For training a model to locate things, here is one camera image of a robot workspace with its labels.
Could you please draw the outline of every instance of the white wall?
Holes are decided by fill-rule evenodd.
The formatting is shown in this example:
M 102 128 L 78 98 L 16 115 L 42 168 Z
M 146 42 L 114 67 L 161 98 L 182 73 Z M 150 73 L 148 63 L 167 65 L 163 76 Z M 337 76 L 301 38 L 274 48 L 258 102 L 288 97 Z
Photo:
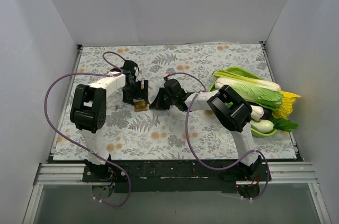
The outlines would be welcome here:
M 21 223 L 53 133 L 43 98 L 71 71 L 76 45 L 51 0 L 0 0 L 0 223 Z M 57 122 L 67 82 L 50 98 Z
M 53 0 L 78 44 L 266 40 L 287 0 Z
M 302 95 L 291 118 L 314 163 L 333 223 L 339 223 L 339 0 L 288 0 L 267 41 L 283 89 Z

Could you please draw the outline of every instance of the metal frame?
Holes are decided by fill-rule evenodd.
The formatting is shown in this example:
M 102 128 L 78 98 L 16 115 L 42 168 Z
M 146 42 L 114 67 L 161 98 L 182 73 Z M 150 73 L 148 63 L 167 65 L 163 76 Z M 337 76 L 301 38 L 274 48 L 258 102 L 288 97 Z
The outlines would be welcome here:
M 269 162 L 270 183 L 317 183 L 311 162 Z M 41 164 L 35 179 L 36 185 L 104 185 L 82 182 L 85 164 Z
M 261 48 L 263 50 L 267 66 L 269 68 L 269 71 L 270 71 L 270 74 L 271 74 L 271 77 L 272 77 L 272 81 L 276 83 L 274 75 L 273 75 L 273 72 L 272 72 L 272 68 L 271 68 L 271 65 L 270 65 L 270 61 L 269 61 L 269 58 L 268 58 L 267 53 L 266 53 L 265 42 L 264 41 L 260 41 L 259 44 L 261 45 Z
M 331 223 L 318 183 L 309 183 L 309 190 L 321 223 Z
M 41 199 L 42 189 L 43 185 L 34 185 L 30 201 L 27 206 L 26 214 L 22 222 L 23 224 L 34 223 L 35 215 L 37 214 L 39 202 Z

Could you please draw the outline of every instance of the floral tablecloth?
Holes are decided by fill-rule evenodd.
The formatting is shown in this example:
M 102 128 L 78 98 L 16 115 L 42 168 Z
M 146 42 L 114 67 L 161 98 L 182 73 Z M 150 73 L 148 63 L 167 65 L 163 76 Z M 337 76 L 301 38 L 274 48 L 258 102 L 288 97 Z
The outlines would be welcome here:
M 256 75 L 271 80 L 270 72 L 260 44 L 185 44 L 170 46 L 85 47 L 78 71 L 107 73 L 111 67 L 102 59 L 105 51 L 115 51 L 126 59 L 135 61 L 144 79 L 149 80 L 149 101 L 152 102 L 163 86 L 163 77 L 183 71 L 201 79 L 205 85 L 215 80 L 213 71 L 231 66 L 242 67 Z M 122 66 L 115 56 L 108 58 Z M 186 91 L 201 90 L 201 85 L 190 77 L 176 75 Z M 76 76 L 61 130 L 69 137 L 84 144 L 84 140 L 69 120 L 74 90 L 78 84 L 98 80 L 95 76 Z M 104 140 L 112 159 L 194 159 L 185 136 L 185 112 L 175 106 L 168 111 L 148 110 L 134 112 L 134 107 L 122 102 L 118 91 L 107 99 L 107 118 Z M 211 111 L 190 114 L 190 139 L 202 159 L 236 159 L 237 150 L 231 134 L 220 124 Z M 271 137 L 254 137 L 257 148 L 267 158 L 295 158 L 295 151 L 288 133 L 278 132 Z M 54 160 L 80 160 L 88 153 L 59 137 Z

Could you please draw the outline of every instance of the white vegetable stem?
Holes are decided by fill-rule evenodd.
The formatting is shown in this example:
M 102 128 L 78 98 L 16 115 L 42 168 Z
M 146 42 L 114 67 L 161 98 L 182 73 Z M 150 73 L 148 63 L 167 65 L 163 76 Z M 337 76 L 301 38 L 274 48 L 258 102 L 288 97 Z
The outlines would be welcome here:
M 264 109 L 261 106 L 253 106 L 252 107 L 252 113 L 251 118 L 255 121 L 258 121 L 261 117 L 264 115 Z
M 236 80 L 238 83 L 242 84 L 252 84 L 261 88 L 265 88 L 271 91 L 278 92 L 281 90 L 280 85 L 274 82 L 270 81 L 265 81 L 262 79 L 255 79 L 255 78 L 249 78 L 249 77 L 244 77 L 240 75 L 235 75 L 233 73 L 229 73 L 227 71 L 219 71 L 215 73 L 215 76 L 220 78 L 225 78 L 227 80 Z
M 232 87 L 234 84 L 240 83 L 238 80 L 230 79 L 230 78 L 224 78 L 224 77 L 219 77 L 215 83 L 215 87 L 217 89 L 222 88 L 224 85 L 229 85 Z

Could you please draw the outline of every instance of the purple cable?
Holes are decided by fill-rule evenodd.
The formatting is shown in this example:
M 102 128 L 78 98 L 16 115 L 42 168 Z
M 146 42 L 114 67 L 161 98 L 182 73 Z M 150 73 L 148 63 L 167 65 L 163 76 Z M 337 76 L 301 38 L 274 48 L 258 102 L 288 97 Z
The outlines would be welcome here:
M 188 74 L 188 73 L 185 73 L 185 72 L 175 72 L 175 73 L 170 73 L 170 74 L 168 74 L 167 77 L 173 76 L 173 75 L 177 75 L 177 74 L 183 74 L 183 75 L 187 75 L 187 76 L 193 77 L 195 80 L 197 80 L 197 81 L 202 85 L 204 91 L 207 92 L 206 86 L 203 84 L 203 82 L 200 81 L 200 79 L 198 79 L 197 77 L 194 77 L 194 76 L 191 75 L 191 74 Z
M 189 105 L 189 107 L 188 107 L 188 109 L 187 109 L 186 121 L 185 121 L 186 139 L 187 139 L 187 143 L 189 144 L 189 148 L 190 148 L 192 154 L 194 155 L 194 157 L 196 158 L 196 160 L 197 160 L 202 166 L 204 166 L 204 167 L 206 167 L 206 168 L 208 168 L 208 169 L 214 170 L 214 171 L 223 171 L 223 170 L 226 170 L 226 169 L 229 169 L 229 168 L 234 167 L 235 165 L 237 165 L 240 161 L 242 161 L 242 160 L 243 160 L 247 155 L 249 155 L 250 153 L 254 153 L 254 152 L 259 153 L 259 154 L 263 157 L 263 159 L 264 159 L 264 161 L 265 161 L 265 163 L 266 163 L 266 167 L 267 167 L 267 179 L 266 179 L 265 187 L 264 187 L 264 189 L 262 190 L 262 192 L 261 192 L 258 196 L 252 198 L 252 200 L 256 200 L 256 199 L 260 198 L 260 197 L 264 194 L 264 192 L 266 191 L 267 185 L 269 184 L 269 180 L 270 180 L 270 167 L 269 167 L 269 164 L 268 164 L 268 162 L 267 162 L 267 159 L 265 158 L 265 156 L 263 155 L 263 153 L 262 153 L 261 151 L 259 151 L 259 150 L 250 150 L 250 151 L 248 151 L 247 153 L 245 153 L 241 158 L 239 158 L 237 161 L 235 161 L 233 164 L 231 164 L 231 165 L 229 165 L 229 166 L 227 166 L 227 167 L 211 167 L 211 166 L 205 164 L 204 162 L 202 162 L 201 159 L 199 159 L 199 157 L 198 157 L 198 156 L 196 155 L 196 153 L 194 152 L 193 147 L 192 147 L 191 142 L 190 142 L 190 137 L 189 137 L 189 115 L 190 115 L 191 107 L 192 107 L 192 105 L 193 105 L 193 103 L 194 103 L 194 101 L 195 101 L 195 99 L 196 99 L 197 97 L 198 97 L 197 94 L 193 97 L 192 102 L 191 102 L 191 104 Z
M 97 74 L 97 73 L 86 73 L 86 72 L 69 73 L 69 74 L 63 75 L 62 77 L 59 77 L 57 80 L 55 80 L 55 81 L 50 85 L 50 87 L 48 88 L 48 90 L 47 90 L 47 92 L 46 92 L 46 95 L 45 95 L 45 97 L 44 97 L 44 104 L 43 104 L 44 115 L 45 115 L 45 117 L 46 117 L 46 120 L 47 120 L 48 124 L 49 124 L 49 125 L 52 127 L 52 129 L 53 129 L 56 133 L 58 133 L 60 136 L 64 137 L 65 139 L 67 139 L 67 140 L 70 141 L 71 143 L 76 144 L 78 147 L 81 147 L 81 148 L 85 149 L 85 150 L 88 151 L 89 153 L 92 153 L 92 154 L 93 154 L 95 157 L 97 157 L 98 159 L 103 160 L 104 162 L 106 162 L 106 163 L 108 163 L 108 164 L 110 164 L 110 165 L 112 165 L 112 166 L 114 166 L 114 167 L 120 169 L 121 171 L 123 171 L 123 172 L 126 174 L 126 177 L 127 177 L 127 180 L 128 180 L 129 188 L 128 188 L 128 194 L 127 194 L 125 200 L 124 200 L 122 203 L 120 203 L 120 204 L 113 204 L 113 203 L 111 203 L 111 202 L 109 202 L 109 201 L 107 201 L 107 200 L 102 200 L 102 199 L 100 199 L 100 198 L 95 198 L 95 199 L 97 199 L 98 201 L 103 202 L 103 203 L 105 203 L 105 204 L 108 204 L 108 205 L 110 205 L 110 206 L 112 206 L 112 207 L 120 207 L 120 206 L 124 205 L 124 204 L 127 202 L 128 198 L 129 198 L 129 196 L 130 196 L 130 194 L 131 194 L 131 191 L 132 191 L 132 183 L 131 183 L 131 179 L 130 179 L 128 173 L 127 173 L 122 167 L 120 167 L 119 165 L 117 165 L 117 164 L 115 164 L 115 163 L 113 163 L 113 162 L 110 162 L 110 161 L 107 160 L 107 159 L 104 159 L 104 158 L 101 157 L 100 155 L 98 155 L 98 154 L 96 154 L 96 153 L 93 153 L 89 148 L 87 148 L 87 147 L 81 145 L 80 143 L 78 143 L 78 142 L 76 142 L 76 141 L 70 139 L 68 136 L 66 136 L 66 135 L 63 134 L 61 131 L 59 131 L 59 130 L 53 125 L 53 123 L 51 122 L 51 120 L 50 120 L 49 117 L 48 117 L 48 113 L 47 113 L 47 99 L 48 99 L 48 95 L 49 95 L 50 91 L 52 90 L 53 86 L 55 86 L 55 84 L 56 84 L 57 82 L 59 82 L 60 80 L 64 79 L 65 77 L 70 77 L 70 76 L 74 76 L 74 75 L 90 75 L 90 76 L 99 76 L 99 77 L 110 77 L 110 75 Z
M 102 54 L 102 58 L 105 60 L 105 62 L 107 62 L 109 65 L 113 66 L 114 68 L 118 69 L 119 71 L 121 71 L 121 73 L 123 73 L 121 68 L 119 68 L 118 66 L 114 65 L 113 63 L 111 63 L 110 61 L 107 60 L 105 55 L 107 55 L 108 53 L 112 53 L 112 54 L 114 54 L 116 56 L 119 56 L 124 61 L 125 61 L 125 58 L 123 58 L 120 54 L 118 54 L 116 52 L 113 52 L 113 51 L 107 51 L 107 52 Z

